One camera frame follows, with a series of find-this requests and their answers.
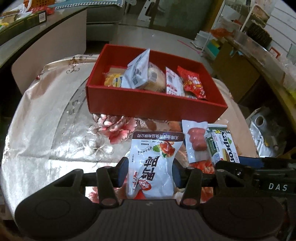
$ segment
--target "snack box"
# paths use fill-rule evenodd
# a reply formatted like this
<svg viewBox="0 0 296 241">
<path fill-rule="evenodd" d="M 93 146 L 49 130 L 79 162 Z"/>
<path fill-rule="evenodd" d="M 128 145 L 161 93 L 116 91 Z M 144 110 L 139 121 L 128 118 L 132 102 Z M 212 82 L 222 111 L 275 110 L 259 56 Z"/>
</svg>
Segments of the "snack box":
<svg viewBox="0 0 296 241">
<path fill-rule="evenodd" d="M 126 68 L 145 49 L 106 44 L 86 83 L 90 113 L 124 115 L 156 120 L 215 122 L 227 109 L 220 91 L 202 63 L 171 54 L 150 51 L 149 61 L 164 73 L 165 67 L 177 73 L 178 65 L 196 72 L 207 100 L 195 100 L 154 91 L 104 86 L 104 73 L 110 68 Z"/>
</svg>

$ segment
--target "sausage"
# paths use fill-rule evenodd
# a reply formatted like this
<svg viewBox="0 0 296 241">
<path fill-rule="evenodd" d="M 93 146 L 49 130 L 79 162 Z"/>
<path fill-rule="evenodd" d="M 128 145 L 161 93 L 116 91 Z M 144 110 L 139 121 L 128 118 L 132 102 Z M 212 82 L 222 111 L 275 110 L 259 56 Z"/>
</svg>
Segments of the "sausage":
<svg viewBox="0 0 296 241">
<path fill-rule="evenodd" d="M 191 143 L 196 142 L 196 141 L 202 141 L 204 139 L 203 135 L 200 134 L 192 134 L 189 138 L 189 141 Z"/>
<path fill-rule="evenodd" d="M 203 136 L 205 134 L 205 129 L 203 128 L 198 128 L 198 127 L 194 127 L 194 128 L 190 128 L 188 130 L 188 134 L 191 135 L 201 135 Z"/>
<path fill-rule="evenodd" d="M 207 143 L 205 142 L 204 137 L 202 139 L 196 140 L 192 143 L 192 148 L 195 151 L 203 151 L 207 149 Z"/>
</svg>

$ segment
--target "sausage package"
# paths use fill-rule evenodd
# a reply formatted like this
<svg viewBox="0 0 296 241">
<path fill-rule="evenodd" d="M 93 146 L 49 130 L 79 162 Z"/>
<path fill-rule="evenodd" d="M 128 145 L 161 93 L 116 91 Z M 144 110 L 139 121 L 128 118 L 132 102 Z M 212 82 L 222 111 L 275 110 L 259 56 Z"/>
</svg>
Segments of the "sausage package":
<svg viewBox="0 0 296 241">
<path fill-rule="evenodd" d="M 206 121 L 195 122 L 192 120 L 182 120 L 182 129 L 183 133 L 185 133 L 185 146 L 189 163 L 210 159 L 204 138 L 207 125 Z"/>
<path fill-rule="evenodd" d="M 173 160 L 183 140 L 182 132 L 133 133 L 126 185 L 128 198 L 134 198 L 140 189 L 147 199 L 172 198 Z"/>
<path fill-rule="evenodd" d="M 239 163 L 237 150 L 226 125 L 209 124 L 205 139 L 213 165 L 220 160 Z"/>
</svg>

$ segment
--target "wafer bar package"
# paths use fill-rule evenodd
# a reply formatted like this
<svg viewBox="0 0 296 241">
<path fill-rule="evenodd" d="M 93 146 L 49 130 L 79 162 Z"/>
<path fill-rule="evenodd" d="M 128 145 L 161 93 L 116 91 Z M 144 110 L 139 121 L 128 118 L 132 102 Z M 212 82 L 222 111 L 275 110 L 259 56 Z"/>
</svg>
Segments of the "wafer bar package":
<svg viewBox="0 0 296 241">
<path fill-rule="evenodd" d="M 182 132 L 135 131 L 128 160 L 126 195 L 142 189 L 146 199 L 167 199 L 174 194 L 173 160 L 184 140 Z"/>
<path fill-rule="evenodd" d="M 213 165 L 221 160 L 239 163 L 233 139 L 226 125 L 208 124 L 205 140 Z"/>
</svg>

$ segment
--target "screw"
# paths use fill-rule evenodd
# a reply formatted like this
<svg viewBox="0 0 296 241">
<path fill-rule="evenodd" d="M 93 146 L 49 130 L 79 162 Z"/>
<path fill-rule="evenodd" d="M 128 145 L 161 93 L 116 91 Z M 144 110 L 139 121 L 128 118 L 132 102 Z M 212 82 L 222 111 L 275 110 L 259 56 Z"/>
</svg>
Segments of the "screw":
<svg viewBox="0 0 296 241">
<path fill-rule="evenodd" d="M 105 198 L 102 201 L 102 204 L 104 206 L 113 206 L 114 204 L 116 204 L 116 200 L 114 198 Z"/>
<path fill-rule="evenodd" d="M 194 198 L 186 198 L 183 200 L 183 204 L 186 206 L 194 206 L 197 204 L 197 201 Z"/>
</svg>

